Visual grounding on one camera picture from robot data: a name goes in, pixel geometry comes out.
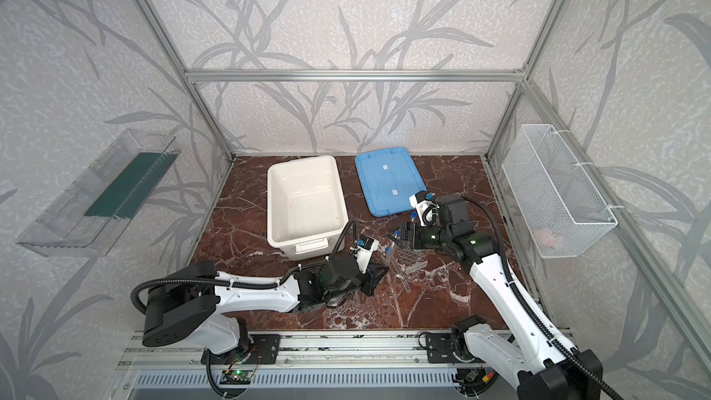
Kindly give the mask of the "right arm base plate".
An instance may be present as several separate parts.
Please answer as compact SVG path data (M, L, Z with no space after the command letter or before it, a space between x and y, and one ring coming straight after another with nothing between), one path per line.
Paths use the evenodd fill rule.
M424 333L427 361L431 364L459 364L474 361L474 356L458 347L451 333Z

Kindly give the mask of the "clear test tube rack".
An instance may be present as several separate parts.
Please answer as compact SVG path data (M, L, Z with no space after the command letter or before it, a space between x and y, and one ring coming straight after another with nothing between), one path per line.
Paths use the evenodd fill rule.
M394 246L390 243L389 253L404 275L411 275L419 270L424 270L428 265L428 259L420 250L405 248L405 246Z

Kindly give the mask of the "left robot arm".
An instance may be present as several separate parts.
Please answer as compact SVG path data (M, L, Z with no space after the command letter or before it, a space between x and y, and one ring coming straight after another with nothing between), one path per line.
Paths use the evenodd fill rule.
M372 259L379 243L358 233L353 220L344 232L353 234L349 252L340 250L346 238L341 234L325 259L298 265L281 277L239 276L217 270L212 261L201 261L140 283L131 290L131 303L144 316L143 345L188 341L213 355L229 355L250 346L246 323L235 316L238 312L311 312L335 309L355 292L373 296L389 271Z

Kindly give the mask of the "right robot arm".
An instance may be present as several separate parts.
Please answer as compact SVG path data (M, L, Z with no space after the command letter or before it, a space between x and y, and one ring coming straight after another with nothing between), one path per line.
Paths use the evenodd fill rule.
M499 228L478 231L471 206L489 222L486 205L468 196L438 197L419 191L409 198L416 211L389 238L395 246L444 252L487 295L509 329L502 338L481 317L457 322L451 330L452 357L462 363L481 361L512 386L520 399L611 399L620 394L603 379L603 366L591 350L581 351L547 318L514 274Z

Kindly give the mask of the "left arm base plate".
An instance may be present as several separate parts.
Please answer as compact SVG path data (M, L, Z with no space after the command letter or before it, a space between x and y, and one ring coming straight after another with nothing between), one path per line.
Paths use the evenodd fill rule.
M276 362L281 343L279 334L247 335L238 340L237 346L224 353L215 355L208 350L203 352L201 363L211 365L273 365Z

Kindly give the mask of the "white plastic tub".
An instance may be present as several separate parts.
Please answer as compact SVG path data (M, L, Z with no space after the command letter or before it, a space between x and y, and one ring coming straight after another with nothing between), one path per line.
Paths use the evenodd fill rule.
M328 255L348 222L334 157L306 157L268 169L267 239L292 261Z

